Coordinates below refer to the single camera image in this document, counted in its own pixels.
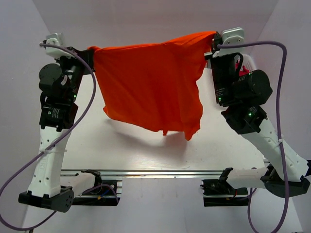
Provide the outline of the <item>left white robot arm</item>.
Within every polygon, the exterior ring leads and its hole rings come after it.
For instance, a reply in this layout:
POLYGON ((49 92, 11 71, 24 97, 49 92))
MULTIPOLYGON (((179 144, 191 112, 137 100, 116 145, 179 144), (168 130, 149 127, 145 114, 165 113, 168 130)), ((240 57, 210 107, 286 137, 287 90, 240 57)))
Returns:
POLYGON ((66 145, 76 120, 76 97, 82 77, 94 72, 94 50, 79 51, 68 47, 57 55, 56 62, 39 72, 41 90, 40 146, 37 165, 27 191, 20 193, 19 203, 65 213, 74 197, 89 190, 97 194, 103 182, 95 175, 82 173, 76 184, 61 185, 61 167, 66 145))

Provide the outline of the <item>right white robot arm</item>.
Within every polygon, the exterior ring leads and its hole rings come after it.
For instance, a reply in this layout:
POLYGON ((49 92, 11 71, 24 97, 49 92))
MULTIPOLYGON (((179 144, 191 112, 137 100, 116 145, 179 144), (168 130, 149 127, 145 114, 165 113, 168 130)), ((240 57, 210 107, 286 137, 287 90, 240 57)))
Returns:
POLYGON ((239 170, 226 168, 216 180, 203 180, 205 195, 237 195, 240 189, 261 188, 280 197, 306 194, 311 163, 300 157, 282 138, 280 126, 274 127, 262 105, 272 94, 270 81, 262 70, 240 74, 239 48, 245 46, 241 30, 235 28, 212 37, 211 64, 216 102, 225 108, 222 116, 229 127, 252 143, 269 161, 267 167, 239 170))

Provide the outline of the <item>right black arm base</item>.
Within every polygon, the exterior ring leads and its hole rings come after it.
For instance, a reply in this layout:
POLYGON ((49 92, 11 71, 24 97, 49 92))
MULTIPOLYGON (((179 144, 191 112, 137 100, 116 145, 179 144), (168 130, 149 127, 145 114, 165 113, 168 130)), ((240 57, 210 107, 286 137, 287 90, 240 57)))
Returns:
POLYGON ((205 207, 238 207, 249 203, 247 188, 234 189, 218 180, 202 180, 200 187, 205 207))

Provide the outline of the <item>orange t shirt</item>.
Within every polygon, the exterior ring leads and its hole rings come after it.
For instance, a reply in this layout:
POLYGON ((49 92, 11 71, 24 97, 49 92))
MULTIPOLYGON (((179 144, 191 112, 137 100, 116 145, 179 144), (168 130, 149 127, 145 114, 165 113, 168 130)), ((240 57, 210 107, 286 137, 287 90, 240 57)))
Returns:
POLYGON ((106 115, 152 132, 183 132, 191 140, 203 115, 197 81, 213 36, 209 31, 162 43, 92 46, 106 115))

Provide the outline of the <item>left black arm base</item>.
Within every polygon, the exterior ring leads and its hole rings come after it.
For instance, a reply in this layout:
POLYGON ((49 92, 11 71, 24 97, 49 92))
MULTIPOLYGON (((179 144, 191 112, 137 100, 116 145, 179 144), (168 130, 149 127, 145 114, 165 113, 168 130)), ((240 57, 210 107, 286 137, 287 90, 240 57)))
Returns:
POLYGON ((94 187, 96 189, 84 192, 73 200, 73 206, 117 206, 121 199, 122 180, 105 179, 100 171, 82 170, 83 175, 89 174, 95 177, 94 187))

